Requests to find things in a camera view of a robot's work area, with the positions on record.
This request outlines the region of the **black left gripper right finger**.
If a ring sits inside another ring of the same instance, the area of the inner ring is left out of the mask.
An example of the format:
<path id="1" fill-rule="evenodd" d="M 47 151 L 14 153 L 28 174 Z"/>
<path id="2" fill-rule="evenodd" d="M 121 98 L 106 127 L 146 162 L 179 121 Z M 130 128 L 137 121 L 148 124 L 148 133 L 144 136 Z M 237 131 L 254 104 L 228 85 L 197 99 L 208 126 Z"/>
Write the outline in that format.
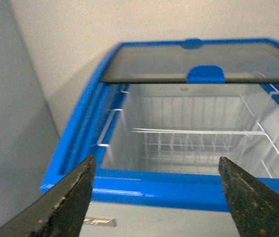
<path id="1" fill-rule="evenodd" d="M 220 157 L 218 171 L 239 235 L 279 237 L 279 194 L 227 157 Z"/>

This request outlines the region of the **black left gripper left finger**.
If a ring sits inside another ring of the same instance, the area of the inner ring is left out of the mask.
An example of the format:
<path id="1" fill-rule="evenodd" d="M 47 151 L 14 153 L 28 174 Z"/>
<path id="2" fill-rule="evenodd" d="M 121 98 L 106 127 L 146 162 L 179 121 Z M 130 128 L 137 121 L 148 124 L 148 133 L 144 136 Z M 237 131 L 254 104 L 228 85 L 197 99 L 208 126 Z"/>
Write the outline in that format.
<path id="1" fill-rule="evenodd" d="M 87 213 L 96 170 L 89 155 L 37 201 L 0 227 L 0 237 L 77 237 Z"/>

